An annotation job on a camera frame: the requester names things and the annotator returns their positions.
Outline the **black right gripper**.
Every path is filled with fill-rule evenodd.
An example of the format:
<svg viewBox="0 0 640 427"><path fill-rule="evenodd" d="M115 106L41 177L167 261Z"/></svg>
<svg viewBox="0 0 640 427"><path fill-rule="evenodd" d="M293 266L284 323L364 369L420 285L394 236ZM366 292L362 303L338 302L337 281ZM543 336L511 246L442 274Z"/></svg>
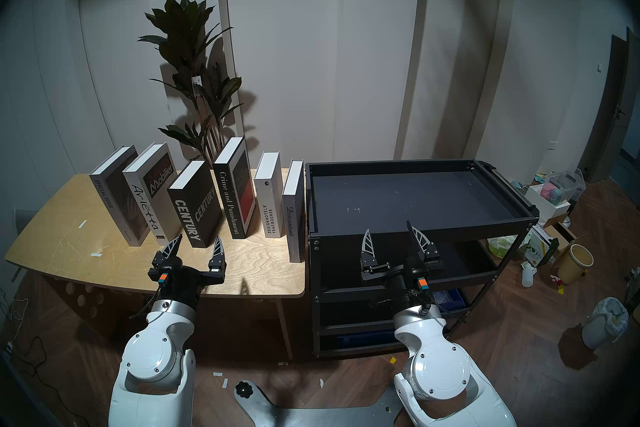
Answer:
<svg viewBox="0 0 640 427"><path fill-rule="evenodd" d="M369 300L369 307L376 308L389 303L392 312L401 312L422 306L428 312L433 300L430 276L433 270L442 269L444 262L436 244L410 221L406 221L413 249L418 258L408 258L404 264L390 266L377 262L370 230L367 229L361 243L361 279L363 282L379 281L385 291L382 296Z"/></svg>

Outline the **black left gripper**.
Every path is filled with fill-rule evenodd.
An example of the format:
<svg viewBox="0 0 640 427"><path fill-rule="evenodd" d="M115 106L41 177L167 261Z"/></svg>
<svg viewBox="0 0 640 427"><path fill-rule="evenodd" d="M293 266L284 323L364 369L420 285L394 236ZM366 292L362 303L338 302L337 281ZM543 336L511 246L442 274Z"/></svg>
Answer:
<svg viewBox="0 0 640 427"><path fill-rule="evenodd" d="M172 300L183 304L197 304L203 289L210 285L220 285L225 281L226 260L221 237L217 237L213 244L212 256L208 263L208 271L183 266L169 277L169 281L160 283L161 273L156 269L167 260L177 256L182 234L179 234L164 248L156 252L152 267L148 271L149 278L159 284L156 300Z"/></svg>

